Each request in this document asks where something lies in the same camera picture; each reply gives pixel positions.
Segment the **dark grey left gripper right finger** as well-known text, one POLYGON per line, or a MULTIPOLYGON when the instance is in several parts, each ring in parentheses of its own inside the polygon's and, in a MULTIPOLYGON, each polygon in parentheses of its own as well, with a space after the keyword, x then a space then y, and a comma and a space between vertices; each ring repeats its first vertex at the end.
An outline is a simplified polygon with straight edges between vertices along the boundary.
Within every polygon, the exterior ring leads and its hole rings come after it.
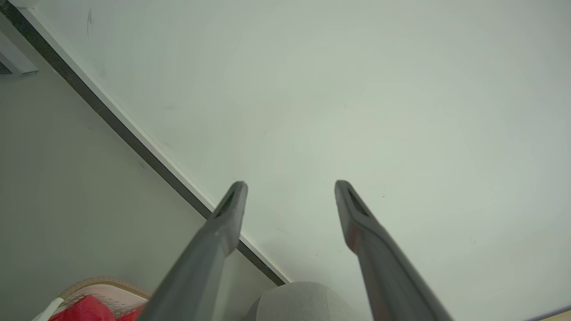
POLYGON ((335 201, 345 242, 358 257, 373 319, 450 321, 444 306, 351 183, 335 183, 335 201))

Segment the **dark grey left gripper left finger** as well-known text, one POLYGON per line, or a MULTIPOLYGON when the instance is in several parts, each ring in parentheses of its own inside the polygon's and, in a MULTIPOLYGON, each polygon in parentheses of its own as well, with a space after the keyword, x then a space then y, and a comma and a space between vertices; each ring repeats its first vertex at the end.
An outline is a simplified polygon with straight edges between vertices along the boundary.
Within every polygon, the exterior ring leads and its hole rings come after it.
POLYGON ((224 262, 240 241, 248 187, 234 182, 198 230, 137 319, 210 321, 224 262))

